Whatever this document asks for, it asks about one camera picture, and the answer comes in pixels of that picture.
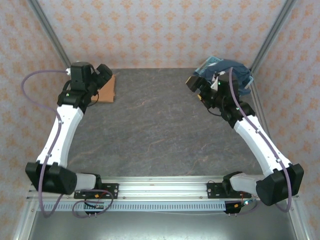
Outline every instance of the brown cardboard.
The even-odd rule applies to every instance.
[[[113,103],[115,98],[116,75],[112,75],[111,79],[99,90],[99,103]],[[95,102],[98,95],[91,98]]]

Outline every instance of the gray tabletop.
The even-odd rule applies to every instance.
[[[68,168],[101,176],[261,174],[245,141],[185,82],[191,68],[115,69],[114,103],[89,107]],[[250,103],[250,96],[241,100]]]

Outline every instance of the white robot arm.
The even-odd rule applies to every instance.
[[[231,73],[229,77],[224,72],[217,74],[213,84],[203,77],[191,76],[186,84],[191,91],[200,92],[198,97],[208,111],[210,108],[219,108],[221,117],[244,139],[262,169],[264,177],[259,178],[242,172],[224,176],[222,186],[226,194],[234,191],[250,193],[271,206],[288,198],[290,190],[292,196],[298,193],[304,170],[300,164],[293,165],[277,149],[250,105],[239,101],[238,81]]]
[[[37,161],[28,162],[25,167],[26,174],[37,190],[43,166],[45,170],[42,191],[44,192],[69,195],[74,191],[99,189],[102,184],[97,174],[74,173],[67,169],[71,142],[79,122],[91,103],[91,97],[96,95],[112,77],[112,71],[104,64],[96,70],[88,62],[75,62],[70,67],[71,80],[64,86],[57,102],[57,113],[61,119],[56,117]]]

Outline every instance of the patterned wallpaper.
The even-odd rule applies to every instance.
[[[20,83],[30,72],[64,65],[26,0],[0,1],[0,41],[0,239],[11,240],[30,186],[26,163],[36,160],[55,119],[26,102]],[[35,76],[26,90],[54,107],[67,79],[55,73]]]
[[[320,5],[297,1],[254,79],[272,138],[305,175],[301,193],[320,236]]]
[[[249,67],[285,0],[40,0],[71,62],[197,67],[210,55]]]

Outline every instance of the cloth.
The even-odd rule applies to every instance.
[[[245,87],[250,82],[250,70],[244,66],[242,63],[224,59],[215,64],[209,64],[205,69],[202,69],[201,72],[194,72],[194,75],[205,78],[209,83],[212,83],[212,78],[215,73],[220,73],[222,71],[227,72],[229,68],[233,67],[232,74],[234,74],[238,80],[239,84],[239,94],[247,95],[250,94],[251,90]]]

